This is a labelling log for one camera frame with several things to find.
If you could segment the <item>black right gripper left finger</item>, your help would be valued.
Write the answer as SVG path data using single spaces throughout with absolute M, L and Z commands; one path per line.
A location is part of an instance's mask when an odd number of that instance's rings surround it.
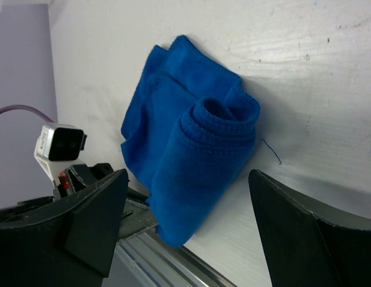
M 0 209 L 0 286 L 101 286 L 128 182 L 121 169 L 62 199 Z

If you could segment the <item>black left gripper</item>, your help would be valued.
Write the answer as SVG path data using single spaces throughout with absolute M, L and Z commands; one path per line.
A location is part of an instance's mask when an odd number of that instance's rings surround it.
M 0 222 L 16 221 L 21 215 L 79 192 L 114 172 L 108 163 L 98 163 L 92 167 L 74 164 L 59 173 L 53 181 L 52 196 L 21 201 L 15 206 L 0 209 Z M 118 232 L 119 239 L 130 239 L 157 226 L 157 221 L 146 203 L 147 196 L 127 189 L 123 217 Z

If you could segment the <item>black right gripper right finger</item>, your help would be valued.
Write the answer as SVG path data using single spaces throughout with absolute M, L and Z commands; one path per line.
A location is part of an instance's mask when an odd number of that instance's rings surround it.
M 273 286 L 371 286 L 371 219 L 253 169 L 251 201 Z

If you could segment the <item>blue towel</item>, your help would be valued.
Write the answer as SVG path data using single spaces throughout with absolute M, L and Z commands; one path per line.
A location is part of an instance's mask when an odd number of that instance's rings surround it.
M 157 231 L 185 244 L 251 156 L 258 101 L 184 35 L 153 47 L 126 111 L 124 162 L 149 190 Z

